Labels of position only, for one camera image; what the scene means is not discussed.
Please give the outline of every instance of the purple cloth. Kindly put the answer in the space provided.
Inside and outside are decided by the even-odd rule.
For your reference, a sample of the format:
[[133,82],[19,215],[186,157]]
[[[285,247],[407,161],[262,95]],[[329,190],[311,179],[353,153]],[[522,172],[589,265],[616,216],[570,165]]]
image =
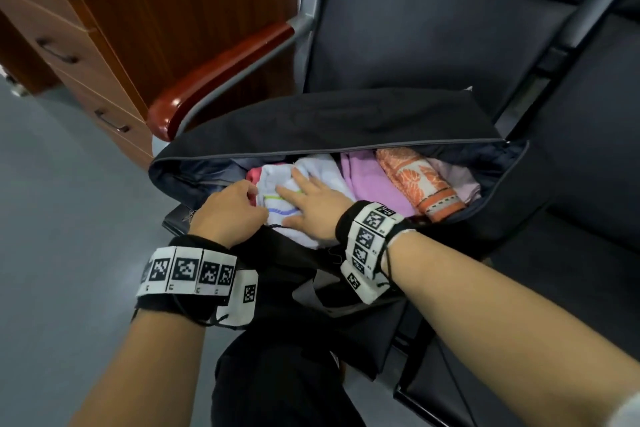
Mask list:
[[404,194],[389,180],[372,150],[340,154],[342,176],[356,199],[384,204],[405,218],[416,214]]

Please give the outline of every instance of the metal handle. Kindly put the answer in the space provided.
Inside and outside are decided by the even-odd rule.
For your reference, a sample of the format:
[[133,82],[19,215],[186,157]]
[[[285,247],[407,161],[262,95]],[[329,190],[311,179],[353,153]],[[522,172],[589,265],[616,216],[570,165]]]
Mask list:
[[56,58],[60,59],[60,61],[65,62],[67,64],[75,64],[78,61],[80,61],[80,59],[77,56],[72,56],[72,55],[67,55],[67,54],[60,54],[56,51],[54,51],[53,49],[51,49],[49,47],[49,45],[52,43],[52,41],[50,39],[47,39],[46,37],[39,37],[36,39],[36,44],[39,45],[39,47],[41,47],[44,51],[48,52],[49,54],[55,56]]
[[131,129],[129,128],[129,125],[123,125],[121,127],[112,124],[110,121],[108,121],[104,115],[106,114],[106,112],[104,112],[103,110],[96,110],[95,112],[95,116],[98,117],[98,119],[102,120],[105,124],[109,125],[113,130],[115,131],[119,131],[120,133],[127,133],[128,131],[130,131]]

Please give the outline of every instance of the white cloth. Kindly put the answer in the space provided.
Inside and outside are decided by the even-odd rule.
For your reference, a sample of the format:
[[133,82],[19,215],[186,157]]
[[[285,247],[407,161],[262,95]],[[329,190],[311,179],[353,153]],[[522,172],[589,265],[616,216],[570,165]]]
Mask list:
[[[293,204],[287,203],[279,197],[276,192],[276,185],[278,184],[294,191],[300,191],[300,188],[291,177],[293,167],[297,167],[305,177],[316,177],[331,189],[338,190],[351,201],[355,201],[353,193],[340,174],[338,165],[329,154],[316,154],[303,157],[298,159],[295,164],[263,165],[260,180],[256,185],[258,188],[256,203],[258,206],[264,206],[269,210],[267,225],[282,226],[282,220],[285,218],[301,214],[298,208],[293,206]],[[308,248],[317,249],[335,244],[335,242],[320,243],[318,240],[296,230],[278,227],[274,227],[274,230]]]
[[464,204],[471,204],[481,197],[480,183],[476,181],[469,169],[430,157],[426,157],[426,160],[456,191],[456,194]]
[[640,393],[631,397],[613,415],[607,427],[637,427],[640,425]]

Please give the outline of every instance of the gray floor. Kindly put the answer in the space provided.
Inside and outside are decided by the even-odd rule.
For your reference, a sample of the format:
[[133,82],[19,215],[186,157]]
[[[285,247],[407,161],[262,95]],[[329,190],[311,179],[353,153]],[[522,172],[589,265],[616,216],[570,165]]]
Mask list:
[[[170,239],[175,202],[95,128],[64,89],[15,98],[0,83],[0,425],[63,426],[127,330],[141,265]],[[193,422],[236,336],[211,328]],[[370,427],[425,426],[392,399],[399,353],[345,388]]]

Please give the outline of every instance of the orange fabric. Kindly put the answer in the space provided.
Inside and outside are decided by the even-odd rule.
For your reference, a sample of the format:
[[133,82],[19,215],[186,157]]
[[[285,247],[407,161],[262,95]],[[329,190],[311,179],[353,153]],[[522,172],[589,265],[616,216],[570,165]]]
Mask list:
[[396,188],[434,223],[467,207],[449,183],[416,151],[406,147],[378,149],[376,158]]

